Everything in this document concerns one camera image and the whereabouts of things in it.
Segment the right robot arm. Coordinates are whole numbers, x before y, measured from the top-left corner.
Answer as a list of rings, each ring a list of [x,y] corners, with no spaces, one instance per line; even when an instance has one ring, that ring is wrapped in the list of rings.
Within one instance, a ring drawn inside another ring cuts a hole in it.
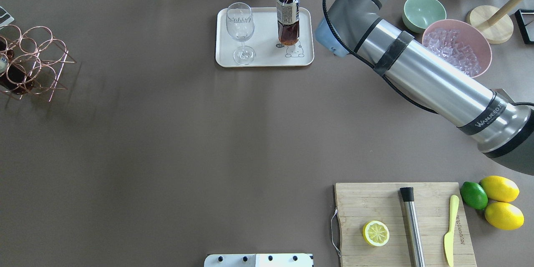
[[[378,12],[386,1],[335,0],[330,8],[323,3],[315,38],[339,57],[362,60],[397,92],[408,92],[413,103],[449,120],[489,159],[533,174],[532,107],[486,88],[382,19]]]

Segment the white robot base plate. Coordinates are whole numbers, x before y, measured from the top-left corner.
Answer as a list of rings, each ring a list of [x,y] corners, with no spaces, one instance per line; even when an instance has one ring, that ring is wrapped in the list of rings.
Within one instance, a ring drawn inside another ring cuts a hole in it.
[[[307,253],[211,254],[204,267],[313,267],[314,258]]]

